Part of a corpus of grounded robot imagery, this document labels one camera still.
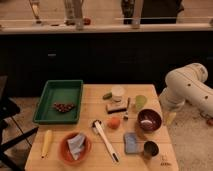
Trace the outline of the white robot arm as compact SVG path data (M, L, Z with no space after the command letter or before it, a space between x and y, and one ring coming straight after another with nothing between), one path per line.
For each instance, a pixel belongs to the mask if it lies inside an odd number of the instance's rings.
M159 95L165 125L172 123L186 101L195 105L206 118L213 118L213 88L204 84L207 78L208 71L200 63L192 63L167 73L166 87Z

